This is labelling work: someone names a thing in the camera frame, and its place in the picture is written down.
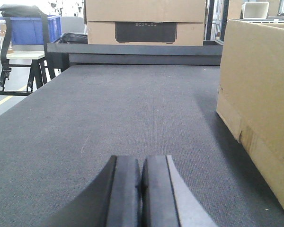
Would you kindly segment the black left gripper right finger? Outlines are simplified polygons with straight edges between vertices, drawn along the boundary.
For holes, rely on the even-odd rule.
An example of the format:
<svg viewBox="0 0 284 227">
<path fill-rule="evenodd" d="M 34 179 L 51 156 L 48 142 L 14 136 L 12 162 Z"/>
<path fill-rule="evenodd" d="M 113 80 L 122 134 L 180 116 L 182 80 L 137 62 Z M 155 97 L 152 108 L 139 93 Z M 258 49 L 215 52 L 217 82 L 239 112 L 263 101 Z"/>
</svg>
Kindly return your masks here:
<svg viewBox="0 0 284 227">
<path fill-rule="evenodd" d="M 145 159 L 142 201 L 144 227 L 216 226 L 180 176 L 171 155 Z"/>
</svg>

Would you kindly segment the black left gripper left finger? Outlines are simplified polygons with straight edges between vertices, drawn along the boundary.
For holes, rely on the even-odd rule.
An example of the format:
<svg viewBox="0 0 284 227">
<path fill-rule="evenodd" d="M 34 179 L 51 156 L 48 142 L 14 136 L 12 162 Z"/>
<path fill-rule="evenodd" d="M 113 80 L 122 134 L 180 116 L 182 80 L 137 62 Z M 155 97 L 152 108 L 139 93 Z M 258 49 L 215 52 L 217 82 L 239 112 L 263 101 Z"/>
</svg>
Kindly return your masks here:
<svg viewBox="0 0 284 227">
<path fill-rule="evenodd" d="M 111 156 L 89 186 L 41 226 L 139 227 L 140 183 L 135 157 Z"/>
</svg>

